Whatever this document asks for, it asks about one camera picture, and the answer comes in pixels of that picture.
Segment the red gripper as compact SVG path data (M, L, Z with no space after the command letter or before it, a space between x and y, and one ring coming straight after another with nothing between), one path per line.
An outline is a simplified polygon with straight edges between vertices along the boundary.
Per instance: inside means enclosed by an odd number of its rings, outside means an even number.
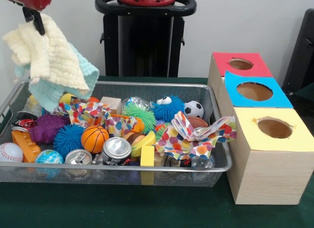
M19 6L23 6L22 11L26 22L33 20L36 30L40 35L45 35L45 28L39 11L50 5L52 0L8 0Z

